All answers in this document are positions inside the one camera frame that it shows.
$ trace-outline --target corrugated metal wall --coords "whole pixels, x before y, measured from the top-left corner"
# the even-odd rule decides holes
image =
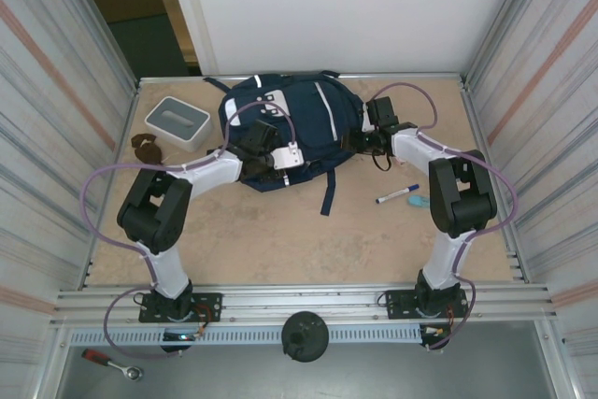
[[[34,388],[60,289],[91,238],[78,190],[113,161],[135,85],[86,0],[0,0],[0,397]],[[107,179],[88,207],[97,212]]]
[[[546,282],[598,397],[598,0],[524,0],[474,84],[494,162],[516,183],[531,279]]]

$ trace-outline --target black round base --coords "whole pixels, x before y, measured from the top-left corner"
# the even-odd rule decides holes
[[[328,326],[312,312],[292,315],[282,328],[282,350],[297,362],[313,362],[328,348]]]

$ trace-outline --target wooden table surface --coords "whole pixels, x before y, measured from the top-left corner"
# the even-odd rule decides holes
[[[351,78],[343,82],[364,100],[396,79]],[[428,134],[449,146],[475,147],[455,79],[417,78],[410,82],[436,101],[437,126]],[[408,88],[391,96],[401,121],[429,123],[432,111],[425,98]],[[130,138],[149,130],[145,117],[165,96],[172,95],[212,114],[214,132],[196,153],[161,139],[165,164],[180,164],[206,154],[221,142],[216,113],[222,92],[199,80],[146,83],[121,156],[136,162]],[[116,215],[135,170],[115,177],[102,226],[110,237],[126,241]],[[178,241],[183,266],[195,284],[202,283],[354,283],[414,281],[428,260],[435,227],[428,209],[407,204],[407,195],[377,205],[375,199],[411,184],[428,195],[428,180],[409,164],[393,163],[384,173],[369,156],[356,155],[336,169],[336,193],[329,217],[320,215],[326,177],[290,188],[260,193],[241,183],[220,186],[190,204]],[[463,275],[475,280],[511,280],[500,233],[476,240]],[[93,258],[88,284],[147,282],[150,277],[138,255],[101,242]]]

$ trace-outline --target navy blue backpack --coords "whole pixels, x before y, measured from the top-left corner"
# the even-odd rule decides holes
[[[329,215],[335,194],[335,167],[353,153],[341,149],[341,138],[351,129],[361,129],[363,102],[335,78],[335,72],[323,71],[309,75],[255,75],[233,88],[213,79],[205,81],[226,92],[218,110],[222,131],[224,124],[242,106],[263,101],[264,108],[251,107],[231,121],[230,136],[235,142],[245,135],[251,124],[261,120],[276,126],[284,143],[291,140],[291,128],[286,119],[268,102],[274,102],[291,116],[297,134],[297,145],[306,163],[287,169],[290,185],[306,182],[326,173],[328,189],[321,208]],[[281,178],[247,178],[243,182],[260,192],[285,187]]]

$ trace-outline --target whiteboard marker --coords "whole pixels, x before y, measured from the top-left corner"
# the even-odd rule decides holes
[[[401,196],[401,195],[404,195],[406,193],[415,191],[416,189],[419,189],[419,188],[420,188],[419,184],[414,184],[412,186],[409,186],[409,187],[406,187],[404,189],[401,189],[400,191],[390,193],[390,194],[388,194],[386,196],[380,196],[379,198],[377,198],[376,203],[377,204],[384,203],[385,201],[392,200],[392,198],[396,198],[397,196]]]

